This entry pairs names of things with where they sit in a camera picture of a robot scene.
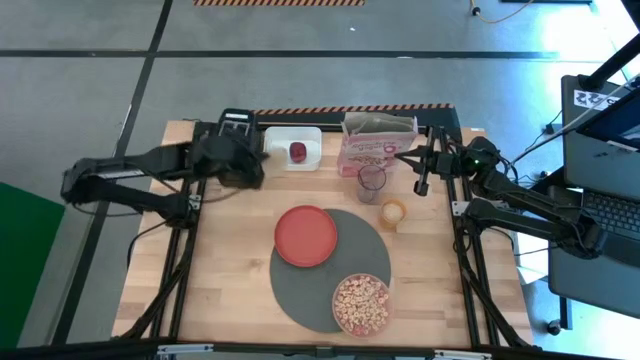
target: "yellow cable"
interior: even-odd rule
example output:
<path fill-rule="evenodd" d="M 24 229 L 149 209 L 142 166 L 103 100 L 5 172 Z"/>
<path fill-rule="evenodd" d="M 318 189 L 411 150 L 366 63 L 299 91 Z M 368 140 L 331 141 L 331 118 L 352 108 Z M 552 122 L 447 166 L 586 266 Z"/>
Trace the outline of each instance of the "yellow cable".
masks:
<path fill-rule="evenodd" d="M 533 3 L 535 0 L 529 0 L 528 3 L 522 5 L 522 7 L 520 9 L 518 9 L 516 12 L 514 12 L 511 15 L 505 16 L 502 19 L 498 19 L 498 20 L 487 20 L 484 17 L 482 17 L 482 15 L 480 15 L 480 13 L 478 13 L 477 16 L 480 20 L 486 22 L 487 24 L 497 24 L 499 22 L 505 21 L 507 19 L 509 19 L 510 17 L 516 15 L 517 13 L 519 13 L 520 11 L 524 10 L 524 8 L 526 8 L 527 6 L 531 5 L 531 3 Z M 476 0 L 471 0 L 471 11 L 473 11 L 473 9 L 477 8 L 476 6 Z"/>

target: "white container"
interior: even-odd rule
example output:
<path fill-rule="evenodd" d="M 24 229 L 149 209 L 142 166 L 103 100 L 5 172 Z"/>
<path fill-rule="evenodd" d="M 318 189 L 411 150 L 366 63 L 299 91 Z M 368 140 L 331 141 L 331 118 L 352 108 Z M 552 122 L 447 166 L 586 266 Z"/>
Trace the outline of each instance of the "white container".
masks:
<path fill-rule="evenodd" d="M 301 142 L 307 148 L 307 158 L 294 163 L 289 156 L 291 143 Z M 264 151 L 282 148 L 287 153 L 287 171 L 315 171 L 322 158 L 322 131 L 317 127 L 272 126 L 264 133 Z"/>

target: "red apple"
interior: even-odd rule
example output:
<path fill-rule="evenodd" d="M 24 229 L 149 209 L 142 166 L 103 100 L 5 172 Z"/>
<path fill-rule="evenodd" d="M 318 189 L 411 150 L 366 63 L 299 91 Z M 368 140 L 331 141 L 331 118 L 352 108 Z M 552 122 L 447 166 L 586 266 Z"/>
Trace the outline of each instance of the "red apple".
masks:
<path fill-rule="evenodd" d="M 291 143 L 289 146 L 289 156 L 294 163 L 301 163 L 307 158 L 307 147 L 301 142 Z"/>

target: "cereal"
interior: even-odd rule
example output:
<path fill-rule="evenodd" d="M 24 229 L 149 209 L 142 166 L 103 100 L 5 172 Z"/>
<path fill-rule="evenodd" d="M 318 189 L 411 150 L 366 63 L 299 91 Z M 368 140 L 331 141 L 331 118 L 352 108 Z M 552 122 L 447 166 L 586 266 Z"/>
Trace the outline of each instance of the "cereal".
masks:
<path fill-rule="evenodd" d="M 374 335 L 389 317 L 389 294 L 375 277 L 358 275 L 343 281 L 334 296 L 334 313 L 354 336 Z"/>
<path fill-rule="evenodd" d="M 404 210 L 398 204 L 389 203 L 382 207 L 382 216 L 392 223 L 399 223 L 404 218 Z"/>

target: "orange and black hazard tape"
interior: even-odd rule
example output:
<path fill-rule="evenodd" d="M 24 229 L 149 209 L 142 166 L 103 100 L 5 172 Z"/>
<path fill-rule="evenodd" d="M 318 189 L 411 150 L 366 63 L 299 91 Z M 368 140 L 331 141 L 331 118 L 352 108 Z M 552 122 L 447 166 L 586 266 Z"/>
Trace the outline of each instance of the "orange and black hazard tape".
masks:
<path fill-rule="evenodd" d="M 373 106 L 327 106 L 298 109 L 270 109 L 254 110 L 256 115 L 281 114 L 318 114 L 332 112 L 360 112 L 360 111 L 389 111 L 389 110 L 419 110 L 419 109 L 453 109 L 453 104 L 412 104 L 412 105 L 373 105 Z"/>
<path fill-rule="evenodd" d="M 365 0 L 193 0 L 196 6 L 363 6 Z"/>

